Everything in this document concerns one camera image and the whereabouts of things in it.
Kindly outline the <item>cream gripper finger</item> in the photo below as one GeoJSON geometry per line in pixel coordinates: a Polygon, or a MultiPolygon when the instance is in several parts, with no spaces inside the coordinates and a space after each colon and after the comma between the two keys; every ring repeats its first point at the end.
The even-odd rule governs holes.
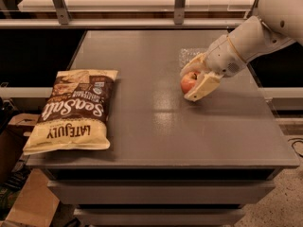
{"type": "Polygon", "coordinates": [[[200,53],[194,57],[189,63],[187,63],[180,72],[180,77],[182,78],[189,72],[208,72],[209,68],[205,63],[206,53],[200,53]]]}
{"type": "Polygon", "coordinates": [[[222,79],[222,75],[216,73],[199,73],[195,86],[184,95],[188,101],[198,101],[216,90],[222,79]]]}

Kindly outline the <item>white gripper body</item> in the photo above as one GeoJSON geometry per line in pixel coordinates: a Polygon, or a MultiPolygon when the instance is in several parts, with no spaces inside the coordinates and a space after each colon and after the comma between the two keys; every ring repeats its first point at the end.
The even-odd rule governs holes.
{"type": "Polygon", "coordinates": [[[228,35],[222,35],[206,50],[206,66],[224,77],[234,77],[247,65],[228,35]]]}

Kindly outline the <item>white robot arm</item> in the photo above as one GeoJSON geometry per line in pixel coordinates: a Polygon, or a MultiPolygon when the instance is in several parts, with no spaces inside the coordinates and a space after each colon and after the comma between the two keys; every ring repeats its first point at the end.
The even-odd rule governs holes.
{"type": "Polygon", "coordinates": [[[253,15],[183,67],[182,82],[196,78],[184,98],[197,101],[209,95],[222,78],[233,77],[255,58],[293,43],[303,44],[303,0],[258,0],[253,15]]]}

